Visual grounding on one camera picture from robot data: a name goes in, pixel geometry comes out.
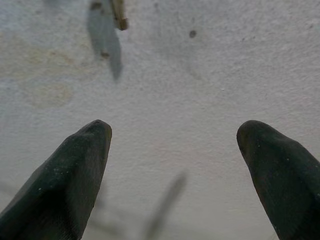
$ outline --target textured white surface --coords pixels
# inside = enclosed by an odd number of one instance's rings
[[[187,171],[163,238],[207,239],[182,234],[191,229],[209,239],[267,240],[274,231],[236,132],[260,120],[320,158],[319,1],[126,7],[129,29],[120,32],[87,0],[1,0],[0,208],[12,197],[5,184],[19,189],[67,136],[101,119],[113,138],[92,219],[113,222],[108,211],[120,209],[142,222]],[[109,59],[95,57],[90,31]],[[90,226],[84,239],[97,233]],[[170,235],[172,226],[180,234]]]

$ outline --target white paint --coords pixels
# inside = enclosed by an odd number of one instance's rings
[[[320,157],[318,1],[127,0],[116,81],[93,56],[88,5],[1,1],[1,179],[18,189],[67,136],[101,119],[113,137],[92,219],[121,213],[135,219],[123,228],[141,229],[187,171],[163,238],[272,236],[236,132],[260,120]],[[0,194],[1,209],[10,198]],[[93,239],[88,226],[84,239]]]

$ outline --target stain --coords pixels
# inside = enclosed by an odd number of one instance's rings
[[[94,60],[90,42],[82,42],[83,61],[66,52],[30,44],[0,32],[0,79],[17,82],[26,102],[36,108],[61,107],[71,101],[72,87],[60,79],[91,80],[104,66]]]
[[[191,30],[191,31],[189,32],[189,37],[190,37],[191,39],[193,39],[196,35],[197,35],[197,32],[196,32],[195,30]]]
[[[62,107],[73,97],[71,87],[63,82],[33,82],[22,86],[28,103],[36,108]]]
[[[90,5],[90,10],[94,11],[94,10],[98,10],[102,8],[102,3],[101,2],[92,2]]]
[[[91,55],[90,47],[80,45],[84,55]],[[46,76],[86,76],[96,74],[100,65],[90,57],[79,62],[66,52],[30,44],[20,37],[0,33],[0,78],[29,81]]]

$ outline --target yellowish stain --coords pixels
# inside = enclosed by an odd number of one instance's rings
[[[81,50],[88,56],[92,54],[88,47],[81,47]],[[18,36],[5,39],[4,33],[0,33],[0,52],[0,78],[13,78],[17,81],[43,76],[91,75],[101,67],[94,60],[77,62],[63,51],[31,45]]]
[[[92,79],[101,70],[101,63],[91,59],[91,48],[78,46],[88,56],[77,61],[63,51],[32,45],[14,35],[0,32],[0,79],[17,81],[28,103],[37,108],[61,107],[71,101],[72,87],[65,77]]]
[[[23,87],[27,101],[33,106],[43,109],[62,107],[73,97],[72,89],[65,83],[40,83],[36,86]]]

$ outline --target white wall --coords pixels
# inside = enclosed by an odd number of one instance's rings
[[[126,31],[89,5],[1,0],[0,208],[101,119],[113,138],[91,222],[138,238],[185,171],[163,239],[271,238],[236,132],[260,120],[320,158],[318,1],[127,0]],[[103,239],[91,222],[84,239]]]

